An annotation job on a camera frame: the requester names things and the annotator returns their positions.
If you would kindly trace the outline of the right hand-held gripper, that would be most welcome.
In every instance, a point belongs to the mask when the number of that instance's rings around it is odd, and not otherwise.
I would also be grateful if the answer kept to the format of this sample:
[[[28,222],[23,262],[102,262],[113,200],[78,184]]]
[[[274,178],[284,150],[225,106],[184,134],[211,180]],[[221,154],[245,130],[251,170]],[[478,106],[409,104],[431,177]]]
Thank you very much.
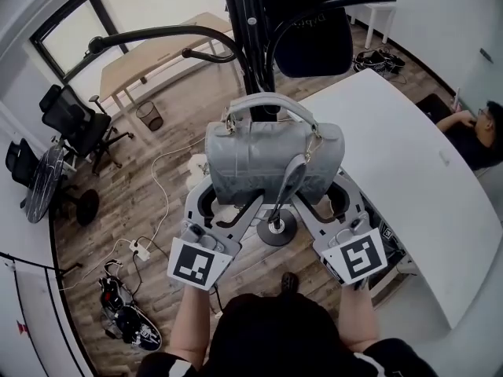
[[[323,219],[299,193],[292,205],[312,235],[321,263],[341,286],[364,287],[387,267],[379,229],[370,225],[360,190],[345,173],[332,182],[332,212],[338,221]]]

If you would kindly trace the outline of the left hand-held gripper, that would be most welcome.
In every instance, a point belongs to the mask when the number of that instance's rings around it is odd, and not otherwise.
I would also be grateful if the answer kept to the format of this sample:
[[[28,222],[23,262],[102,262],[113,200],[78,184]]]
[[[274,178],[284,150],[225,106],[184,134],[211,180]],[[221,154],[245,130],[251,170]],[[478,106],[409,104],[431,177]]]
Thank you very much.
[[[186,197],[180,237],[171,244],[167,275],[179,282],[209,290],[241,250],[240,241],[263,204],[256,193],[232,221],[217,221],[211,208],[215,190],[211,178],[204,178]]]

